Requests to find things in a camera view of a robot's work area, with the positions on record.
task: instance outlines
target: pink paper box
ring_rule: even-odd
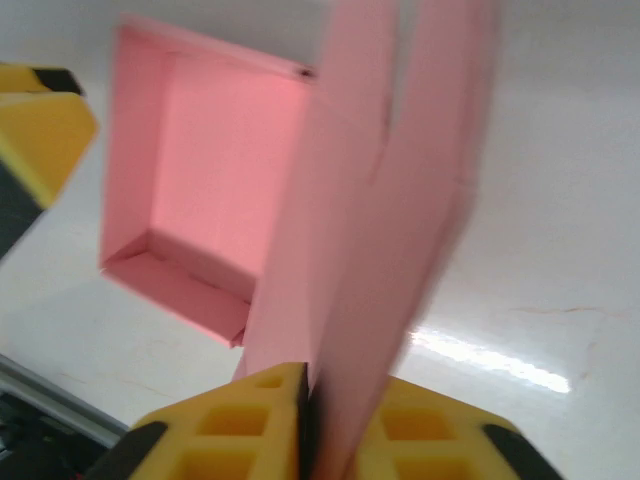
[[[302,65],[125,18],[104,273],[240,344],[310,88]]]

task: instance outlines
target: pink box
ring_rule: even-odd
[[[142,18],[117,37],[101,266],[238,345],[309,70]]]

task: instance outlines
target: white table surface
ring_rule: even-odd
[[[4,0],[0,59],[65,65],[104,122],[126,9],[312,61],[313,0]],[[640,478],[640,3],[505,4],[478,206],[397,375],[503,415],[569,479]],[[126,423],[226,350],[100,277],[104,129],[0,266],[0,353]]]

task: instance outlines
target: white surface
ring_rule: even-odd
[[[126,8],[312,61],[327,2],[4,0],[0,57],[72,68],[105,119]],[[503,415],[569,479],[640,461],[640,3],[506,3],[478,208],[398,375]],[[102,279],[104,133],[0,268],[0,353],[131,423],[240,352]]]

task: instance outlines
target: pink cardboard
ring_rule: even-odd
[[[237,372],[310,362],[322,413],[315,480],[345,474],[475,192],[494,2],[420,2],[400,113],[388,126],[390,58],[358,55],[390,51],[395,6],[342,0],[334,9]]]
[[[101,264],[230,346],[306,109],[302,70],[151,20],[118,31]]]

